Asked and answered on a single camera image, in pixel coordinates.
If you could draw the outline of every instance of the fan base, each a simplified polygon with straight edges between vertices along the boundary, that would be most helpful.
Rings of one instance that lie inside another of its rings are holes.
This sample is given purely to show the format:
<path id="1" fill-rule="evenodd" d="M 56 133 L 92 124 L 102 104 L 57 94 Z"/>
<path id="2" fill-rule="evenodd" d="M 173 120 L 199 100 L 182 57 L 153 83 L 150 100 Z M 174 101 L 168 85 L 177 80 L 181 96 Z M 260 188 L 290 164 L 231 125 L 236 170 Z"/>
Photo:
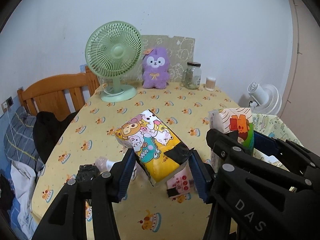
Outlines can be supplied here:
<path id="1" fill-rule="evenodd" d="M 120 95 L 109 95 L 106 92 L 101 92 L 101 100 L 108 103 L 116 103 L 133 98 L 137 94 L 137 90 L 130 85 L 121 85 L 121 89 L 124 91 Z"/>

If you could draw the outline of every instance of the white cloth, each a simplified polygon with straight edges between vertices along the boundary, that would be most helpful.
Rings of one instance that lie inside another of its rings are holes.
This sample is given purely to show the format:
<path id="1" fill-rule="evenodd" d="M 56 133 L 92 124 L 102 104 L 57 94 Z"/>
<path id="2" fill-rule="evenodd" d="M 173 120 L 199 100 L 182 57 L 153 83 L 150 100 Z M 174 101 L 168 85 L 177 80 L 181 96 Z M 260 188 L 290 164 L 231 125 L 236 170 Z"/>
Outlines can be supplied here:
<path id="1" fill-rule="evenodd" d="M 35 171 L 28 165 L 12 161 L 11 178 L 15 190 L 15 195 L 20 203 L 20 213 L 18 222 L 21 226 L 21 231 L 31 239 L 37 228 L 37 223 L 31 215 L 31 199 L 35 190 Z"/>

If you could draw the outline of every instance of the table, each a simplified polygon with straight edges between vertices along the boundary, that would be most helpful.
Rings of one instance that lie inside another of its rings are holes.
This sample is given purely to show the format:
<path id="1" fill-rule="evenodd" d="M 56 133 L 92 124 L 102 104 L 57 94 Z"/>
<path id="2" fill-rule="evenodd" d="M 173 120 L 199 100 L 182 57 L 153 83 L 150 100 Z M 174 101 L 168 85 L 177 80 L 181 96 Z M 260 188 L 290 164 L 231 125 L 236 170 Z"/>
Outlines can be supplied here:
<path id="1" fill-rule="evenodd" d="M 113 135 L 126 121 L 150 109 L 189 147 L 195 147 L 205 161 L 210 148 L 205 141 L 209 129 L 208 111 L 238 107 L 216 88 L 209 92 L 201 85 L 187 90 L 170 83 L 165 90 L 145 90 L 136 83 L 138 94 L 119 103 L 100 100 L 97 90 L 63 133 L 52 151 L 32 198 L 32 214 L 40 220 L 64 183 L 75 177 L 83 164 L 94 163 L 100 156 L 112 161 L 123 158 L 122 146 Z M 211 205 L 194 192 L 176 200 L 168 198 L 166 184 L 152 187 L 143 173 L 131 181 L 126 197 L 113 204 L 121 239 L 202 239 Z M 94 239 L 91 208 L 86 206 L 88 239 Z M 156 225 L 143 229 L 143 221 L 152 217 Z"/>

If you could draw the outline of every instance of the pink package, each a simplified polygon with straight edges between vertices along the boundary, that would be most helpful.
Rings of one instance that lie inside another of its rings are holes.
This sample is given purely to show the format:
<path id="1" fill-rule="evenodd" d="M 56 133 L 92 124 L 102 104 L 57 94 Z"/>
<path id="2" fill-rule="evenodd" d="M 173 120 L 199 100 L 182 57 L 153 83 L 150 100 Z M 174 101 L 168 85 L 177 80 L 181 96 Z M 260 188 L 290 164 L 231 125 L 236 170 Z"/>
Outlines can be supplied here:
<path id="1" fill-rule="evenodd" d="M 175 198 L 187 194 L 194 187 L 193 177 L 189 166 L 179 171 L 167 181 L 167 193 L 169 198 Z"/>

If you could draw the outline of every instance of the wooden slat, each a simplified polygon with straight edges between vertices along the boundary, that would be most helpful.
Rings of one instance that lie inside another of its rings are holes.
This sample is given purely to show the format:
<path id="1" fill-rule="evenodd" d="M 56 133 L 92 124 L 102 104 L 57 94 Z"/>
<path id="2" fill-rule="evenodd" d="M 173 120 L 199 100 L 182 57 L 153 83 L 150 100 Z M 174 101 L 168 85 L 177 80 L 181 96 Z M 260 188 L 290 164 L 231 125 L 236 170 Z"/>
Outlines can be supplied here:
<path id="1" fill-rule="evenodd" d="M 84 106 L 84 97 L 81 88 L 70 88 L 70 96 L 76 111 Z"/>
<path id="2" fill-rule="evenodd" d="M 20 101 L 20 105 L 24 106 L 26 111 L 29 112 L 27 102 L 22 99 L 22 93 L 23 93 L 23 90 L 21 88 L 19 88 L 17 90 L 17 94 L 18 94 L 18 98 L 19 98 L 19 101 Z"/>
<path id="3" fill-rule="evenodd" d="M 95 74 L 91 72 L 91 70 L 88 68 L 88 66 L 85 66 L 85 75 L 87 79 L 87 85 L 89 88 L 90 96 L 94 94 L 96 89 L 100 86 L 98 78 Z"/>
<path id="4" fill-rule="evenodd" d="M 39 111 L 52 112 L 59 121 L 64 120 L 69 114 L 70 109 L 63 91 L 56 91 L 35 97 Z"/>
<path id="5" fill-rule="evenodd" d="M 85 73 L 63 74 L 48 77 L 32 84 L 22 93 L 22 99 L 36 98 L 52 92 L 87 85 Z"/>
<path id="6" fill-rule="evenodd" d="M 27 105 L 28 105 L 30 114 L 36 116 L 37 115 L 37 109 L 35 107 L 35 103 L 33 102 L 32 99 L 27 99 L 26 101 L 27 101 Z"/>

